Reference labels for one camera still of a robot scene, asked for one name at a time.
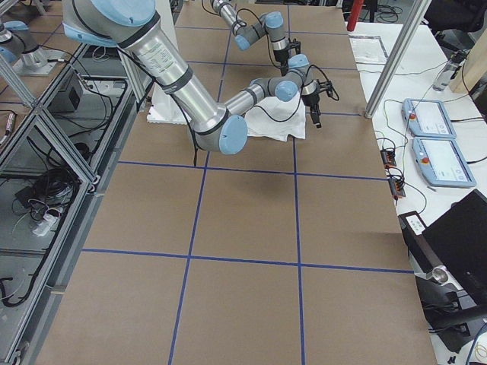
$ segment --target red object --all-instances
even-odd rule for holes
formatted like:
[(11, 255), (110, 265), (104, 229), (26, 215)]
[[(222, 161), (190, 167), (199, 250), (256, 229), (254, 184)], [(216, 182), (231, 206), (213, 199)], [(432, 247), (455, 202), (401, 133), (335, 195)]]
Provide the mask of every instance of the red object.
[(360, 12), (362, 7), (364, 6), (365, 0), (354, 0), (352, 6), (352, 13), (349, 17), (349, 23), (347, 24), (347, 30), (349, 32), (353, 32), (355, 29), (355, 25), (357, 24), (358, 17), (360, 17)]

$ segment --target grid line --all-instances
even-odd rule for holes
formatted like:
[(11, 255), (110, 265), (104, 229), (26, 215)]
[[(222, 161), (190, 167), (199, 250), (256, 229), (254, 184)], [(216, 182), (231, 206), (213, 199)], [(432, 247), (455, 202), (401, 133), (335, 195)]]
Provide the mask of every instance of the grid line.
[[(245, 170), (245, 169), (232, 169), (229, 167), (201, 167), (193, 165), (173, 165), (170, 163), (155, 163), (155, 162), (138, 162), (138, 161), (126, 161), (122, 160), (118, 162), (122, 165), (140, 165), (140, 166), (150, 166), (150, 167), (173, 167), (182, 169), (194, 169), (194, 170), (213, 170), (213, 171), (228, 171), (236, 173), (268, 173), (273, 175), (294, 175), (292, 171), (271, 171), (271, 170)], [(373, 176), (348, 176), (348, 175), (333, 175), (328, 173), (295, 173), (298, 176), (311, 176), (311, 177), (323, 177), (330, 179), (353, 179), (353, 180), (370, 180), (370, 181), (387, 181), (386, 177), (373, 177)]]
[[(226, 49), (225, 58), (224, 58), (225, 62), (227, 61), (227, 58), (228, 58), (228, 50), (230, 48), (230, 41), (231, 41), (231, 32), (228, 34), (227, 49)], [(217, 101), (220, 100), (221, 89), (223, 88), (224, 73), (225, 73), (225, 64), (224, 64), (223, 69), (221, 71), (220, 87), (218, 90)], [(211, 152), (208, 152), (206, 154), (205, 166), (203, 168), (203, 176), (202, 176), (202, 181), (201, 181), (201, 187), (199, 190), (198, 205), (196, 206), (196, 213), (195, 213), (195, 220), (194, 220), (194, 224), (193, 224), (193, 231), (191, 233), (191, 241), (189, 243), (188, 257), (186, 260), (186, 267), (184, 269), (183, 284), (181, 287), (181, 294), (180, 294), (180, 302), (179, 302), (178, 307), (177, 307), (176, 322), (174, 323), (173, 339), (172, 339), (171, 346), (170, 346), (169, 360), (167, 361), (168, 365), (172, 365), (173, 357), (174, 357), (174, 351), (176, 350), (177, 333), (179, 330), (181, 313), (183, 311), (184, 294), (186, 292), (186, 284), (187, 284), (187, 280), (188, 280), (189, 267), (190, 267), (191, 259), (192, 259), (193, 245), (195, 242), (196, 231), (197, 231), (198, 222), (199, 222), (199, 212), (201, 209), (203, 194), (205, 191), (205, 181), (206, 181), (206, 174), (208, 172), (208, 162), (210, 160), (210, 155), (211, 155)]]
[[(165, 253), (165, 252), (147, 252), (147, 251), (130, 251), (121, 249), (97, 249), (97, 248), (85, 248), (83, 252), (102, 253), (112, 255), (134, 255), (134, 256), (149, 256), (149, 257), (164, 257), (168, 259), (191, 259), (199, 261), (214, 261), (214, 262), (236, 262), (243, 264), (257, 264), (257, 265), (272, 265), (272, 266), (292, 266), (298, 267), (297, 262), (283, 262), (272, 260), (258, 260), (258, 259), (239, 259), (234, 257), (217, 257), (217, 256), (204, 256), (204, 255), (183, 255), (177, 253)], [(368, 268), (364, 266), (347, 266), (347, 265), (329, 265), (329, 264), (315, 264), (309, 262), (302, 262), (303, 268), (320, 268), (329, 270), (343, 270), (343, 271), (368, 271), (378, 273), (390, 273), (390, 274), (414, 274), (413, 270), (405, 270), (400, 268)]]
[(301, 267), (301, 235), (299, 221), (299, 193), (298, 193), (298, 159), (296, 158), (295, 138), (292, 139), (294, 164), (294, 211), (296, 214), (296, 248), (298, 250), (298, 294), (299, 294), (299, 326), (301, 336), (301, 365), (306, 365), (306, 344), (304, 340), (304, 304), (303, 304), (303, 270)]
[[(206, 155), (205, 166), (208, 165), (209, 155), (210, 155), (210, 153), (208, 153)], [(191, 240), (189, 242), (188, 256), (186, 258), (186, 267), (184, 268), (184, 276), (183, 276), (183, 284), (182, 284), (181, 293), (180, 293), (180, 301), (179, 301), (179, 304), (177, 306), (176, 322), (174, 323), (173, 339), (172, 339), (171, 345), (170, 345), (169, 360), (167, 361), (167, 363), (169, 365), (171, 365), (173, 363), (174, 351), (176, 349), (177, 331), (179, 329), (179, 324), (180, 324), (180, 320), (181, 320), (181, 312), (183, 311), (184, 294), (186, 292), (186, 283), (188, 281), (189, 265), (191, 263), (191, 254), (193, 253), (193, 244), (194, 244), (195, 237), (196, 237), (196, 228), (198, 226), (199, 212), (200, 212), (201, 202), (202, 202), (202, 198), (203, 198), (203, 191), (205, 189), (205, 180), (206, 180), (206, 169), (204, 169), (204, 171), (203, 171), (203, 176), (201, 179), (201, 186), (199, 188), (198, 205), (196, 206), (195, 220), (193, 223), (193, 231), (191, 232)]]

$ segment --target blue joint cap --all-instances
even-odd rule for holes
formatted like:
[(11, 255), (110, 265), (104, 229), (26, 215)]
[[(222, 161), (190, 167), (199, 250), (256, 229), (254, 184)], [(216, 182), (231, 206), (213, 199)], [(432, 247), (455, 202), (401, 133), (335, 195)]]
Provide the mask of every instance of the blue joint cap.
[(281, 81), (275, 87), (274, 93), (280, 101), (289, 101), (298, 93), (298, 86), (289, 80)]
[(91, 3), (104, 17), (126, 27), (140, 27), (155, 14), (155, 0), (91, 0)]
[(279, 11), (273, 11), (266, 15), (266, 27), (275, 29), (284, 25), (284, 19)]
[(10, 52), (6, 48), (0, 47), (0, 55), (2, 55), (3, 58), (7, 60), (8, 63), (17, 61), (17, 57), (15, 56), (15, 54)]
[(108, 40), (107, 38), (102, 38), (101, 36), (95, 36), (91, 33), (86, 33), (82, 30), (78, 30), (76, 28), (70, 27), (66, 23), (62, 24), (64, 26), (64, 33), (65, 35), (77, 42), (91, 44), (93, 46), (101, 46), (101, 47), (116, 47), (116, 43), (112, 40)]
[(235, 43), (237, 47), (240, 48), (240, 51), (245, 51), (250, 48), (249, 41), (242, 35), (235, 36)]
[(227, 119), (220, 133), (220, 152), (222, 154), (236, 154), (244, 148), (247, 142), (247, 122), (241, 116), (231, 116)]
[(5, 29), (8, 30), (29, 30), (29, 27), (22, 21), (8, 21), (7, 23), (3, 24)]
[(301, 68), (309, 65), (310, 62), (308, 61), (306, 55), (304, 55), (303, 53), (296, 56), (292, 56), (289, 59), (289, 68)]

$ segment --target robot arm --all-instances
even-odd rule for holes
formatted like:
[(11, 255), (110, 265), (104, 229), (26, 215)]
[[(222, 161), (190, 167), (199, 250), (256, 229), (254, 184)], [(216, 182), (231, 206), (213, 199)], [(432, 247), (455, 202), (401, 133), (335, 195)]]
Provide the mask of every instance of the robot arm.
[[(317, 104), (322, 90), (320, 83), (313, 80), (311, 67), (304, 55), (296, 55), (289, 60), (291, 70), (285, 76), (255, 80), (228, 102), (217, 103), (162, 31), (155, 0), (63, 0), (62, 6), (68, 37), (96, 46), (119, 47), (137, 56), (163, 91), (189, 115), (194, 139), (201, 149), (223, 154), (239, 152), (247, 141), (247, 124), (240, 114), (267, 96), (287, 101), (301, 89), (304, 104), (317, 110), (319, 115)], [(237, 19), (233, 11), (232, 7), (223, 4), (219, 13), (231, 21), (233, 16)], [(275, 16), (265, 16), (268, 30), (272, 27), (267, 19)], [(271, 39), (277, 43), (284, 35), (280, 18), (277, 23), (280, 30), (269, 32), (274, 34)], [(238, 35), (244, 37), (247, 34), (243, 23), (237, 22), (233, 27)]]
[(145, 69), (191, 118), (198, 145), (236, 154), (247, 141), (247, 124), (217, 103), (161, 29), (154, 0), (63, 0), (68, 37), (133, 52)]
[(228, 0), (212, 0), (212, 7), (231, 28), (239, 49), (249, 49), (256, 41), (268, 35), (275, 60), (280, 64), (281, 76), (287, 74), (291, 50), (296, 49), (296, 54), (301, 53), (301, 42), (290, 41), (286, 37), (284, 19), (280, 12), (262, 14), (255, 24), (247, 26)]

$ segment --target metal cylinder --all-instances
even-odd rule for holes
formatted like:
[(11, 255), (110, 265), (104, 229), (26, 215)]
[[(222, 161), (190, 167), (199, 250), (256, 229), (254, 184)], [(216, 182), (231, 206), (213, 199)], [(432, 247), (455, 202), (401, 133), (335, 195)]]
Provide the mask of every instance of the metal cylinder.
[(162, 31), (160, 21), (125, 50), (137, 55), (164, 86), (179, 88), (173, 96), (184, 105), (196, 132), (208, 131), (221, 121), (224, 106), (213, 100), (199, 79), (192, 75), (187, 82), (182, 80), (189, 66)]
[(365, 109), (366, 118), (372, 118), (377, 111), (377, 108), (379, 107), (394, 74), (396, 73), (401, 59), (403, 59), (408, 45), (411, 43), (416, 29), (418, 28), (418, 25), (420, 25), (430, 3), (431, 0), (415, 0), (412, 10), (404, 23), (401, 33), (399, 33), (399, 36), (397, 37), (397, 41), (394, 44), (389, 59), (384, 66), (384, 70), (380, 74), (379, 80), (375, 85), (374, 91), (372, 92), (371, 98), (367, 104), (367, 108)]
[(264, 97), (264, 90), (259, 85), (254, 84), (229, 99), (225, 105), (231, 114), (242, 115), (262, 101)]

